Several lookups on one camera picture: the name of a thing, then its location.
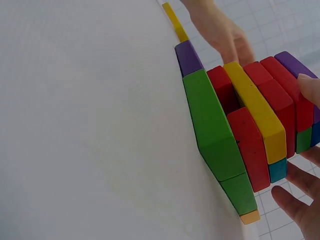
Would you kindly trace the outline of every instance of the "purple block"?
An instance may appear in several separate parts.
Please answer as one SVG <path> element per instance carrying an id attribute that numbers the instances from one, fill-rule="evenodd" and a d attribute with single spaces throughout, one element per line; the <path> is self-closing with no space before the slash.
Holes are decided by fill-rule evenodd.
<path id="1" fill-rule="evenodd" d="M 204 69 L 204 66 L 189 40 L 179 43 L 174 49 L 178 58 L 182 77 L 200 69 Z"/>
<path id="2" fill-rule="evenodd" d="M 311 78 L 317 79 L 318 77 L 303 65 L 298 59 L 292 56 L 287 51 L 283 51 L 274 56 L 288 71 L 297 79 L 299 74 L 308 75 Z M 313 111 L 313 123 L 320 122 L 320 109 L 315 105 Z"/>

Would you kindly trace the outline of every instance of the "finger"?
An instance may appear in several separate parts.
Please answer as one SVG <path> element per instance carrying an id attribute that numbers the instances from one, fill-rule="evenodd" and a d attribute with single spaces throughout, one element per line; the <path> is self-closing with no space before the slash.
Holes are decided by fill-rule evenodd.
<path id="1" fill-rule="evenodd" d="M 242 67 L 255 61 L 254 50 L 252 49 L 251 44 L 245 35 L 235 39 L 234 43 L 239 58 L 239 63 Z"/>
<path id="2" fill-rule="evenodd" d="M 320 192 L 320 179 L 288 162 L 286 179 L 296 185 L 310 198 L 315 199 Z"/>
<path id="3" fill-rule="evenodd" d="M 299 74 L 298 82 L 302 95 L 318 107 L 320 106 L 320 79 Z"/>
<path id="4" fill-rule="evenodd" d="M 275 186 L 271 190 L 275 202 L 284 212 L 300 226 L 301 219 L 308 210 L 308 205 L 294 198 L 289 192 L 280 186 Z"/>
<path id="5" fill-rule="evenodd" d="M 314 146 L 300 155 L 320 167 L 320 147 Z"/>
<path id="6" fill-rule="evenodd" d="M 239 62 L 236 46 L 231 33 L 226 33 L 226 36 L 223 37 L 219 52 L 221 54 L 223 64 Z"/>

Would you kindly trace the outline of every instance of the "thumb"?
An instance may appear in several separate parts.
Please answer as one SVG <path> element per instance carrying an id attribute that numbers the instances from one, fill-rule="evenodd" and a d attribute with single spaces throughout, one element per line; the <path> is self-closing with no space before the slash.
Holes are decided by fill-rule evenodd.
<path id="1" fill-rule="evenodd" d="M 298 83 L 302 95 L 313 104 L 320 107 L 320 79 L 312 78 L 308 75 L 300 73 Z"/>

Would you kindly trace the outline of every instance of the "white table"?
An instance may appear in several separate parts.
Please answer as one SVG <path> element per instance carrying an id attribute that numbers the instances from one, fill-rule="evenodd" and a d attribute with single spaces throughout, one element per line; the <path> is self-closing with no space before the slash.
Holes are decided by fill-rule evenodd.
<path id="1" fill-rule="evenodd" d="M 1 1 L 2 240 L 258 238 L 197 150 L 177 43 L 155 0 Z"/>

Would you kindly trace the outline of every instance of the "hand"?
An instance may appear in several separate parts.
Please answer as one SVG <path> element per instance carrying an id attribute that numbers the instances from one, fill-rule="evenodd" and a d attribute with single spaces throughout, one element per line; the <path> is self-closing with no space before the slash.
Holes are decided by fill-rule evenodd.
<path id="1" fill-rule="evenodd" d="M 221 54 L 224 64 L 238 62 L 245 66 L 255 61 L 245 32 L 219 10 L 213 0 L 182 2 L 199 33 Z"/>
<path id="2" fill-rule="evenodd" d="M 298 82 L 304 97 L 320 106 L 320 79 L 300 74 Z M 319 147 L 315 146 L 301 155 L 320 167 Z M 312 198 L 313 203 L 310 206 L 306 205 L 280 186 L 275 186 L 271 191 L 274 200 L 301 228 L 305 240 L 319 240 L 320 179 L 299 169 L 290 162 L 288 162 L 288 175 L 286 179 Z"/>

